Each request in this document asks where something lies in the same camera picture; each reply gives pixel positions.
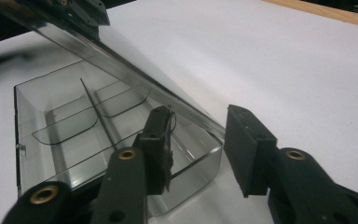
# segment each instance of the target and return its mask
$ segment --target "circular hole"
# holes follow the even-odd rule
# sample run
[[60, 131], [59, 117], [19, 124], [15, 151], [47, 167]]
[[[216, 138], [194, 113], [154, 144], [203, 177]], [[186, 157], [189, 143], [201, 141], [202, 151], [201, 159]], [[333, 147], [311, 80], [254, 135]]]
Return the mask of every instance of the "circular hole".
[[50, 196], [53, 193], [53, 191], [51, 191], [50, 189], [48, 190], [43, 190], [42, 192], [40, 192], [37, 195], [37, 199], [38, 200], [45, 200], [48, 196]]
[[124, 217], [126, 217], [126, 215], [124, 215], [123, 212], [115, 211], [112, 214], [110, 214], [109, 219], [111, 222], [119, 222], [119, 221], [122, 221], [124, 219]]
[[135, 157], [135, 151], [133, 151], [132, 149], [130, 150], [125, 150], [120, 152], [120, 154], [118, 154], [118, 157], [121, 160], [129, 160]]
[[57, 196], [57, 194], [58, 194], [57, 186], [54, 185], [45, 186], [31, 196], [30, 202], [33, 204], [47, 203], [50, 200], [54, 199]]
[[302, 154], [299, 151], [287, 151], [286, 156], [288, 156], [289, 158], [291, 158], [293, 160], [298, 160], [298, 161], [305, 160], [304, 154]]
[[351, 223], [351, 222], [350, 222], [350, 219], [349, 219], [347, 216], [343, 215], [343, 214], [334, 213], [334, 214], [333, 214], [333, 217], [334, 217], [334, 219], [335, 219], [336, 221], [338, 221], [338, 222], [341, 223], [341, 224], [350, 224], [350, 223]]
[[124, 157], [124, 158], [128, 158], [128, 157], [131, 157], [133, 155], [133, 153], [132, 152], [124, 152], [123, 154], [122, 154], [122, 156]]

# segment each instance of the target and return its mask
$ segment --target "wooden edge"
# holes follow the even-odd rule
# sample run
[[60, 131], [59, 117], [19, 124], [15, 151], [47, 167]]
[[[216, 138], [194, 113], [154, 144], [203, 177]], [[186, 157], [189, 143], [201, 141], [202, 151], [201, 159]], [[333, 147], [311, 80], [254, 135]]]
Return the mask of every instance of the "wooden edge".
[[344, 11], [332, 7], [324, 7], [299, 0], [264, 0], [266, 2], [309, 12], [315, 15], [358, 25], [358, 13]]

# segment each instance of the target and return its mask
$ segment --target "black bracket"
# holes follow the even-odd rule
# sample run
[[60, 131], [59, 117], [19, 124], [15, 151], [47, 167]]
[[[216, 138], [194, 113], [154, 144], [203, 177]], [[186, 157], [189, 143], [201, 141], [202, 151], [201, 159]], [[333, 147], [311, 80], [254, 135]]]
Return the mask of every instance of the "black bracket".
[[275, 223], [358, 223], [350, 199], [312, 156], [277, 149], [277, 139], [247, 109], [230, 105], [225, 152], [243, 196], [266, 195]]

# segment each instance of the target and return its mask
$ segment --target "clear plastic box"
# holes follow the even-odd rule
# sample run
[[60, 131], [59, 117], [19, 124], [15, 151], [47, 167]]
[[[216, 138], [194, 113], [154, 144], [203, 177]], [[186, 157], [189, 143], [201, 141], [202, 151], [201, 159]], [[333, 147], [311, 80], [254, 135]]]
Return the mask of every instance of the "clear plastic box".
[[74, 63], [15, 87], [21, 193], [49, 180], [79, 189], [103, 175], [116, 148], [130, 147], [150, 111], [172, 107], [172, 181], [148, 196], [161, 215], [206, 186], [217, 174], [222, 143], [179, 104], [142, 84], [128, 85], [88, 62]]

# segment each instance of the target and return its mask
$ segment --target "white table surface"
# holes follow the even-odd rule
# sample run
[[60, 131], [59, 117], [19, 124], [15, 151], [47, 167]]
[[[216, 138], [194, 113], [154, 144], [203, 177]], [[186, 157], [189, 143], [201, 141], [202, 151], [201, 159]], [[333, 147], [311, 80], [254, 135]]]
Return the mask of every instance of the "white table surface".
[[[309, 152], [338, 184], [358, 191], [358, 26], [258, 0], [140, 0], [109, 18], [122, 38], [111, 47], [146, 73], [157, 67], [166, 74], [157, 80], [168, 78], [222, 125], [228, 104], [252, 110], [279, 147]], [[24, 50], [0, 64], [0, 222], [17, 199], [13, 87], [79, 60], [34, 33], [0, 43], [0, 56]], [[241, 197], [223, 156], [213, 183], [149, 221], [271, 217], [265, 197]]]

